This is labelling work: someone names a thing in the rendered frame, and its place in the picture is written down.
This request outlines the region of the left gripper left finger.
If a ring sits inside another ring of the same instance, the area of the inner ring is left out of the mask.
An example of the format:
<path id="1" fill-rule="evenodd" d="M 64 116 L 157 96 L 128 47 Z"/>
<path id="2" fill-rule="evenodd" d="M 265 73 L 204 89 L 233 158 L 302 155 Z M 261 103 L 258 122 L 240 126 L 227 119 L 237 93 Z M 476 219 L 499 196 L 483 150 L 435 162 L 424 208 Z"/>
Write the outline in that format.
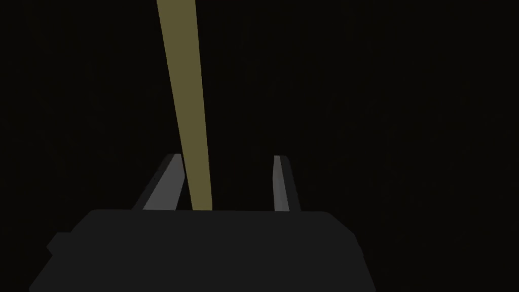
<path id="1" fill-rule="evenodd" d="M 186 179 L 181 154 L 167 154 L 132 210 L 176 210 Z"/>

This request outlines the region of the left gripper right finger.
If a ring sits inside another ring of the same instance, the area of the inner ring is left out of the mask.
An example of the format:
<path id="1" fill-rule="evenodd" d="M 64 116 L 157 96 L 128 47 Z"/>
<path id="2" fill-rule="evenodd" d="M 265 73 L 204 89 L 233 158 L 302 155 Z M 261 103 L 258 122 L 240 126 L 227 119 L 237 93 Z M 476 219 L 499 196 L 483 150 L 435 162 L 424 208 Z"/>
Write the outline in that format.
<path id="1" fill-rule="evenodd" d="M 287 156 L 274 156 L 273 198 L 275 211 L 301 211 L 293 172 Z"/>

